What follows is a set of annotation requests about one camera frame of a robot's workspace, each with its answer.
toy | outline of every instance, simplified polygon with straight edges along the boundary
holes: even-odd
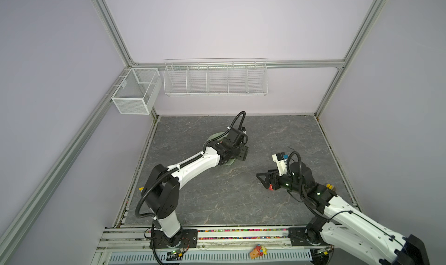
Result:
[[[258,244],[256,248],[249,253],[249,256],[251,257],[251,259],[254,259],[256,257],[263,256],[264,254],[266,254],[266,248]]]

black cable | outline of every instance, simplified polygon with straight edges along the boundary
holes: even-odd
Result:
[[[328,221],[331,221],[334,217],[336,217],[337,215],[339,215],[340,213],[345,213],[345,212],[349,212],[350,214],[353,213],[352,210],[344,210],[341,212],[337,212],[334,216],[332,216],[331,218],[328,219]]]
[[[371,225],[373,225],[375,228],[381,230],[382,233],[384,233],[385,235],[389,236],[391,239],[395,240],[395,242],[399,243],[400,246],[403,246],[403,244],[401,244],[397,239],[394,238],[394,236],[390,236],[386,231],[380,229],[379,227],[377,227],[376,225],[374,225],[373,223],[371,223],[370,221],[368,221],[367,219],[361,217],[360,215],[356,214],[355,212],[352,212],[353,214],[357,215],[358,217],[362,218],[363,220],[365,220],[366,222],[370,223]]]
[[[145,231],[144,231],[144,238],[146,238],[146,239],[148,239],[148,240],[152,240],[152,237],[150,236],[150,237],[147,237],[145,234],[147,233],[147,230],[149,230],[150,228],[148,228],[148,229],[146,229]]]
[[[299,177],[301,176],[301,172],[302,172],[302,159],[301,159],[301,156],[299,155],[299,153],[297,151],[291,152],[288,155],[288,158],[286,159],[286,170],[287,170],[287,173],[289,173],[291,175],[291,179],[293,179],[293,183],[294,183],[295,175],[289,169],[289,162],[290,162],[291,158],[293,157],[293,155],[296,155],[298,157],[298,163],[299,163],[298,176]]]
[[[321,214],[318,214],[318,213],[316,213],[315,210],[311,209],[310,206],[307,205],[307,203],[304,202],[304,204],[308,208],[308,210],[313,213],[313,215],[315,215],[316,217],[318,217],[318,218],[320,218],[320,219],[322,219],[322,220],[324,220],[326,222],[329,222],[326,217],[323,217]]]
[[[295,201],[302,203],[303,201],[298,200],[297,198],[294,197],[294,195],[291,194],[291,192],[289,190],[286,190],[286,192],[295,199]]]
[[[225,136],[226,134],[228,134],[229,131],[231,130],[231,128],[232,128],[232,127],[234,126],[234,124],[236,123],[237,119],[238,119],[241,115],[243,115],[243,116],[242,116],[242,120],[240,121],[240,124],[239,124],[239,130],[242,130],[242,124],[243,124],[243,121],[245,120],[245,116],[246,116],[246,112],[244,112],[244,111],[241,111],[239,114],[237,114],[237,116],[234,118],[234,120],[232,120],[232,123],[231,123],[231,125],[229,126],[229,129],[227,129],[224,133],[220,134],[220,135],[217,136],[217,137],[214,137],[214,138],[211,139],[211,140],[206,141],[206,142],[204,143],[204,146],[203,146],[203,152],[206,151],[206,147],[207,147],[207,145],[209,144],[209,142],[218,140],[218,139],[220,139],[222,136]],[[247,136],[247,135],[245,135],[245,136],[246,136],[246,142],[244,143],[244,145],[245,145],[246,143],[248,143],[248,136]]]
[[[298,184],[298,192],[299,192],[299,196],[302,198],[302,187],[303,187],[303,177],[302,175],[299,175],[299,184]]]
[[[187,162],[184,162],[182,164],[180,164],[180,168],[183,168],[191,163],[193,163],[194,161],[198,160],[199,158],[202,158],[203,155],[199,154],[198,156],[196,156],[195,158],[192,158],[190,160],[188,160]],[[167,176],[171,175],[172,173],[178,171],[178,168],[173,168],[172,170],[164,173],[163,175],[161,175],[160,177],[158,177],[158,179],[156,179],[156,181],[145,191],[144,195],[141,197],[140,201],[138,201],[137,207],[135,208],[135,216],[137,218],[144,218],[144,217],[154,217],[155,214],[148,212],[148,213],[144,213],[144,214],[140,214],[140,210],[142,207],[142,204],[144,203],[145,199],[147,198],[148,194],[159,184],[161,183],[164,178],[166,178]]]
[[[246,139],[246,140],[245,140],[245,142],[243,142],[243,144],[240,145],[240,147],[243,147],[243,146],[245,146],[248,143],[248,135],[245,134],[243,139]]]
[[[153,235],[153,229],[154,229],[155,225],[152,223],[152,233],[151,235]],[[150,246],[152,247],[152,251],[153,251],[153,257],[155,257],[155,260],[158,262],[159,265],[164,265],[164,263],[161,261],[161,259],[158,257],[157,252],[155,251],[155,242],[153,242],[153,239],[150,240]]]

mounting plate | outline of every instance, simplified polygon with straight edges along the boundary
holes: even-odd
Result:
[[[160,230],[154,230],[152,233],[153,242],[155,243],[155,248],[157,249],[171,249],[169,242],[164,238],[163,232]],[[198,240],[198,230],[197,229],[184,229],[181,233],[180,245],[175,248],[186,248],[189,241],[183,238],[187,238],[190,241],[189,248],[197,247]]]
[[[290,237],[291,245],[292,246],[313,246],[313,244],[310,244],[309,241],[307,241],[308,235],[306,234],[306,227],[290,227],[288,228],[288,233],[292,234],[297,237]],[[319,244],[319,246],[328,246],[327,243],[322,242]]]

black bracket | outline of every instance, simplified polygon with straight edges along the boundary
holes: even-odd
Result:
[[[280,188],[280,181],[279,181],[280,175],[278,169],[268,170],[267,173],[257,173],[256,177],[257,179],[260,180],[265,189],[270,189],[275,191]]]
[[[236,157],[236,159],[239,159],[241,161],[246,160],[246,155],[248,155],[248,146],[243,146],[240,148],[240,154]]]
[[[288,228],[288,238],[291,240],[292,246],[313,246],[307,239],[306,227],[290,227]]]
[[[161,230],[154,230],[151,234],[153,243],[155,243],[156,249],[171,249],[170,242],[164,237]],[[175,248],[196,248],[198,241],[198,230],[197,229],[183,229],[181,232],[180,245]]]

white wire shelf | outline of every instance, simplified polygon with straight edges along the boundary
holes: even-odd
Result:
[[[131,68],[111,99],[121,114],[150,114],[161,86],[157,68]]]
[[[164,92],[168,96],[266,95],[265,59],[230,61],[206,59],[195,65],[187,60],[166,60]]]

